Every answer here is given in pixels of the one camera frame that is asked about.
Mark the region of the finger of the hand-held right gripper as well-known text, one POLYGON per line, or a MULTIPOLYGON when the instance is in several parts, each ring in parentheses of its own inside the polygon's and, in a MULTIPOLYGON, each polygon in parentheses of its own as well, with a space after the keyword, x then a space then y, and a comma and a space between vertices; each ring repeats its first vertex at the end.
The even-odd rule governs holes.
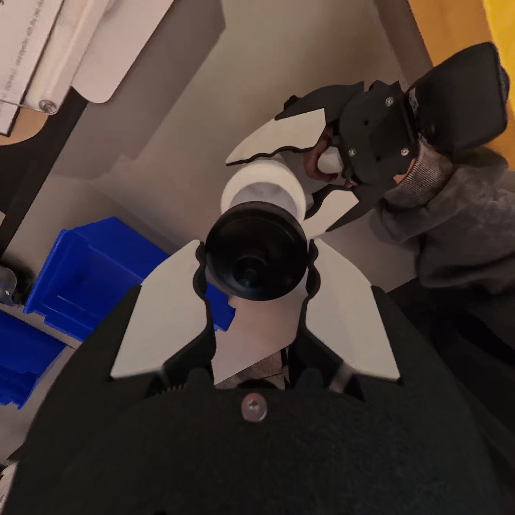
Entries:
POLYGON ((325 186, 313 193, 312 197, 314 202, 302 222, 307 240, 324 234, 359 202, 354 193, 344 186, 325 186))
POLYGON ((225 164, 245 164, 261 157, 273 157, 284 150, 314 148, 326 127, 323 108, 284 119, 271 119, 252 132, 231 152, 225 164))

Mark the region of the instruction sheet on wooden stand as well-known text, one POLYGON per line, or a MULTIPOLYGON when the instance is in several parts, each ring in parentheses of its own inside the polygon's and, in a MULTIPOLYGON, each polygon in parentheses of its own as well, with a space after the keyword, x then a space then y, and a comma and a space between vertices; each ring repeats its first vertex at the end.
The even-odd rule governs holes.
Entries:
POLYGON ((24 102, 1 145, 37 134, 71 88, 107 102, 173 1, 62 1, 24 102))

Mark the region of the blue ribbed plastic bin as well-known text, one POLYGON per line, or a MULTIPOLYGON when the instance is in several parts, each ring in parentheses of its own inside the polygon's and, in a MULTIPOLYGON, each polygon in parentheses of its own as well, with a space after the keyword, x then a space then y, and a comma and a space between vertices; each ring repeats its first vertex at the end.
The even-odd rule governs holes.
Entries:
POLYGON ((21 409, 64 348, 58 339, 1 311, 1 405, 21 409))

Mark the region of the printed instruction sheet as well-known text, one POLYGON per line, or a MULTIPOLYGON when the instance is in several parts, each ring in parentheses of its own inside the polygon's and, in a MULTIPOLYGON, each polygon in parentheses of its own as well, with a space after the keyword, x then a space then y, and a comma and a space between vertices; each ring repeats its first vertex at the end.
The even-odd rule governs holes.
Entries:
POLYGON ((62 1, 1 1, 1 135, 24 102, 62 1))

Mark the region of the yellow plastic bin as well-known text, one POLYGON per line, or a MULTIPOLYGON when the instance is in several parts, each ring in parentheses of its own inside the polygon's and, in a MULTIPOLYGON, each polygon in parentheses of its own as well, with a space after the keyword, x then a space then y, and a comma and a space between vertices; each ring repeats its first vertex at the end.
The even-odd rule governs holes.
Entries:
POLYGON ((514 176, 514 1, 408 1, 433 67, 407 92, 444 155, 486 146, 514 176))

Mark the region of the person's right hand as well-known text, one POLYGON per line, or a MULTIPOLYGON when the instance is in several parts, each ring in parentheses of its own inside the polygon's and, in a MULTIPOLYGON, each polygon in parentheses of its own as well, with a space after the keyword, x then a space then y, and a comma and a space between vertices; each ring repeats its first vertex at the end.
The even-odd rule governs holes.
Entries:
POLYGON ((326 126, 314 148, 303 154, 304 170, 310 179, 325 183, 332 183, 339 180, 339 174, 326 174, 320 171, 318 167, 319 158, 331 146, 332 137, 332 126, 326 126))

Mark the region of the person's right forearm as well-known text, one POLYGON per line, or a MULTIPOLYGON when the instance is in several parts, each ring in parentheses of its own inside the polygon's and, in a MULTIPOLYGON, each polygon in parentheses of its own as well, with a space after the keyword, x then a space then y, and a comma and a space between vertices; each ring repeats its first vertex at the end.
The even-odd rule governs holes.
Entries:
POLYGON ((415 163, 383 199, 381 220, 397 243, 418 243, 423 287, 514 291, 514 193, 506 160, 478 149, 446 157, 419 141, 415 163))

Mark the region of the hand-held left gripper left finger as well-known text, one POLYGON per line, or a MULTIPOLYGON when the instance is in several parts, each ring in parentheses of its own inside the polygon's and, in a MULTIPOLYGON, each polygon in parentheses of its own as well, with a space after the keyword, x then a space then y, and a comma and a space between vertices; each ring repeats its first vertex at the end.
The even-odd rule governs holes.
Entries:
POLYGON ((113 379, 157 373, 177 387, 202 368, 214 382, 213 316, 205 278, 204 243, 193 240, 141 284, 118 354, 113 379))

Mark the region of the white plastic bottle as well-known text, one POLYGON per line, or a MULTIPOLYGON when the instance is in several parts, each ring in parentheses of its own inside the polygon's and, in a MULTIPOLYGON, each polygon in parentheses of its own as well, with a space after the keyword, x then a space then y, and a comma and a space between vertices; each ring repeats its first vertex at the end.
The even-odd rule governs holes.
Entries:
POLYGON ((306 215, 306 197, 299 180, 285 163, 274 159, 259 159, 242 166, 222 192, 220 212, 224 214, 249 202, 274 204, 298 222, 306 215))

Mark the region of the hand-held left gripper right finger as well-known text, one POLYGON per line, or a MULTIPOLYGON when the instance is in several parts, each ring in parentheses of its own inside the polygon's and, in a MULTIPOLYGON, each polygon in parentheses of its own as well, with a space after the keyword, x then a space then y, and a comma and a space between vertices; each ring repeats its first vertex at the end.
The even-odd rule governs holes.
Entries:
POLYGON ((289 347, 289 379, 313 370, 325 390, 341 393, 354 374, 395 382, 399 368, 364 274, 321 239, 310 241, 296 337, 289 347))

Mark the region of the black bottle lid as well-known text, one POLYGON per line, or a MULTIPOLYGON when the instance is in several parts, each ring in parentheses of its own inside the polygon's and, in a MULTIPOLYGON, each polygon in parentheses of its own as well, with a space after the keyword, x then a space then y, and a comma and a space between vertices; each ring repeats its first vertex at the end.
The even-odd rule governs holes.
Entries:
POLYGON ((287 210, 262 201, 223 213, 204 243, 207 267, 226 293, 270 301, 291 293, 303 279, 308 240, 287 210))

